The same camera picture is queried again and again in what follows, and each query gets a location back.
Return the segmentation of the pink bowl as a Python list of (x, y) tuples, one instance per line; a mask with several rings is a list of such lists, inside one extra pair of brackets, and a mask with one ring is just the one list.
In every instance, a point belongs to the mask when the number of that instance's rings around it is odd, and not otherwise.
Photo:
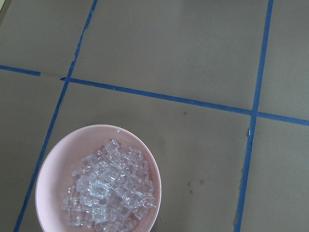
[(71, 173), (82, 166), (81, 158), (102, 148), (110, 139), (122, 146), (142, 151), (149, 165), (154, 184), (154, 207), (138, 225), (136, 232), (149, 232), (157, 218), (161, 204), (161, 178), (149, 148), (133, 133), (112, 125), (91, 125), (73, 131), (61, 139), (49, 152), (38, 174), (35, 190), (36, 212), (44, 232), (87, 232), (88, 228), (68, 226), (68, 215), (61, 209), (66, 190), (73, 185)]

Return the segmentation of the pile of ice cubes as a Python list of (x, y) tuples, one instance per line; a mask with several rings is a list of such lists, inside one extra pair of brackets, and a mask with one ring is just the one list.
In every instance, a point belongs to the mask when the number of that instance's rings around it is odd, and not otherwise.
[(111, 139), (81, 160), (62, 203), (68, 226), (130, 232), (155, 207), (155, 187), (140, 149)]

